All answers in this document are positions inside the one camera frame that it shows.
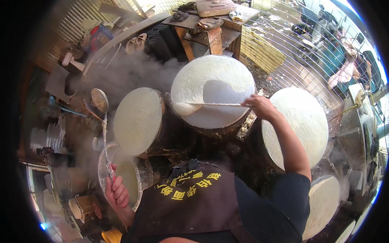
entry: long metal ladle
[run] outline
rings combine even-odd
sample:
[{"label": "long metal ladle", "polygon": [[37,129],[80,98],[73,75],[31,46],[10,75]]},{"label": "long metal ladle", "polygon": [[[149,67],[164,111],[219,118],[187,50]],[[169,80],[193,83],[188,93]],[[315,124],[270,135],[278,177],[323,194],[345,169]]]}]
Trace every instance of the long metal ladle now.
[{"label": "long metal ladle", "polygon": [[92,89],[91,95],[92,95],[92,100],[95,103],[96,107],[101,112],[104,113],[104,120],[103,120],[104,153],[105,153],[105,160],[106,160],[108,174],[113,184],[116,179],[116,174],[114,169],[112,168],[111,161],[109,161],[108,159],[108,151],[107,151],[107,113],[109,107],[108,98],[101,89],[97,89],[97,88]]}]

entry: black t-shirt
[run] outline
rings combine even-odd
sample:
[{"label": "black t-shirt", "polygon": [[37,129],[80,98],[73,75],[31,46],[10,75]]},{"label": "black t-shirt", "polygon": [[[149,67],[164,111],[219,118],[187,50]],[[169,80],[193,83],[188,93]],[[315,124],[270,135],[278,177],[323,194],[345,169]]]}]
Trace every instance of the black t-shirt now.
[{"label": "black t-shirt", "polygon": [[[236,176],[235,189],[243,226],[259,243],[302,242],[310,212],[308,196],[310,181],[307,177],[296,173],[280,175],[268,199],[259,197]],[[137,226],[141,212],[142,204],[135,214],[134,225],[123,235],[122,243],[131,242],[131,235]],[[173,236],[201,243],[238,242],[231,231],[150,236],[139,239],[139,242],[159,242]]]}]

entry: black apron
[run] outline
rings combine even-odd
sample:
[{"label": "black apron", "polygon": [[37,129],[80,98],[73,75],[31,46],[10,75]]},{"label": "black apron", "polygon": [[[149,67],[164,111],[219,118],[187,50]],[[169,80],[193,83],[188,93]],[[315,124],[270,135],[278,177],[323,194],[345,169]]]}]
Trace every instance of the black apron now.
[{"label": "black apron", "polygon": [[239,242],[257,242],[243,227],[234,173],[191,160],[173,167],[166,179],[143,191],[137,239],[230,230]]}]

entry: sandal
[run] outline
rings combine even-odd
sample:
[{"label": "sandal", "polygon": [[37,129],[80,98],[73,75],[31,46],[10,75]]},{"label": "sandal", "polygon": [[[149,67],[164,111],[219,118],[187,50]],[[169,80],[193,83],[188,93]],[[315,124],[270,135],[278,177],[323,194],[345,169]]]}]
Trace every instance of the sandal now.
[{"label": "sandal", "polygon": [[135,48],[137,49],[137,51],[141,51],[145,48],[146,38],[146,33],[140,34],[138,37],[135,38]]},{"label": "sandal", "polygon": [[129,40],[126,44],[126,52],[127,54],[131,54],[134,52],[135,50],[135,41],[136,41],[136,37],[132,38],[131,40]]}]

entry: man's right arm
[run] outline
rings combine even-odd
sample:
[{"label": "man's right arm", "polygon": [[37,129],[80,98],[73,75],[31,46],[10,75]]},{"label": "man's right arm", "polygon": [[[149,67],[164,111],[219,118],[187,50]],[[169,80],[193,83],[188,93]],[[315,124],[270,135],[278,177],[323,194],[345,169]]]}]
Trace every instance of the man's right arm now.
[{"label": "man's right arm", "polygon": [[255,114],[260,119],[267,120],[273,125],[284,157],[285,172],[304,175],[311,181],[307,154],[284,115],[263,96],[253,94],[251,98],[245,100],[244,104],[252,105]]}]

